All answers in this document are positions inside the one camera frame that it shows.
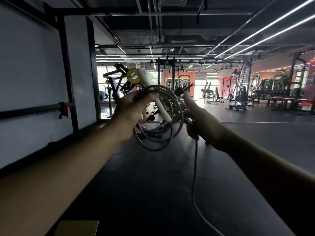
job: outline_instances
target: yellow weight plate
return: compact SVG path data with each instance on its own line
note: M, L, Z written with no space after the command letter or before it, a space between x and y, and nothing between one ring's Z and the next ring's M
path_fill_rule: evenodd
M139 70L136 68L131 68L127 72L127 79L132 84L137 84L141 81L139 77Z

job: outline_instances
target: hand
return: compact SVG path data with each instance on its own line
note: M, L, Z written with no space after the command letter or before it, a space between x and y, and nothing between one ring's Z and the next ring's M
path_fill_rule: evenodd
M109 125L114 126L115 136L117 140L125 142L132 137L133 128L138 122L145 122L147 120L146 111L147 104L153 102L158 98L158 93L149 93L142 99L134 102L133 97L139 91L132 92L119 100Z
M184 112L184 117L193 120L187 125L188 135L195 140L199 140L199 136L201 136L216 149L223 151L224 140L231 139L233 132L206 110L199 107L188 93L184 94L184 102L189 110Z

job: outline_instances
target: gym floor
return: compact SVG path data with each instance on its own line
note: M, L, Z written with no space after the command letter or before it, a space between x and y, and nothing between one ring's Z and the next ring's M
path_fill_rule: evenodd
M237 112L225 109L229 103L196 102L241 136L315 174L315 116L272 111L265 103ZM219 235L191 202L194 148L195 141L185 127L160 152L147 151L131 139L113 154L61 219L100 220L97 236L132 232ZM225 236L293 235L233 160L202 139L195 202Z

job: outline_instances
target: exposed ceiling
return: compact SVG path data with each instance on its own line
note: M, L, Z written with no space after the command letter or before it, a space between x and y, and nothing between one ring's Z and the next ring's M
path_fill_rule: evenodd
M97 47L98 61L132 61L169 55L181 58L184 69L214 71L230 65L190 58L213 58L307 0L87 0L92 7L114 8L101 18L117 36L117 45ZM219 58L227 58L293 24L315 14L315 1L263 30ZM230 58L265 59L273 55L315 44L315 18L251 47ZM146 68L150 59L141 59Z

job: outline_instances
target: floor line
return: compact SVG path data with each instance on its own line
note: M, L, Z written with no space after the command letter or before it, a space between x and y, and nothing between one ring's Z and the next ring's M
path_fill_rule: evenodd
M315 122L222 122L222 123L315 123Z

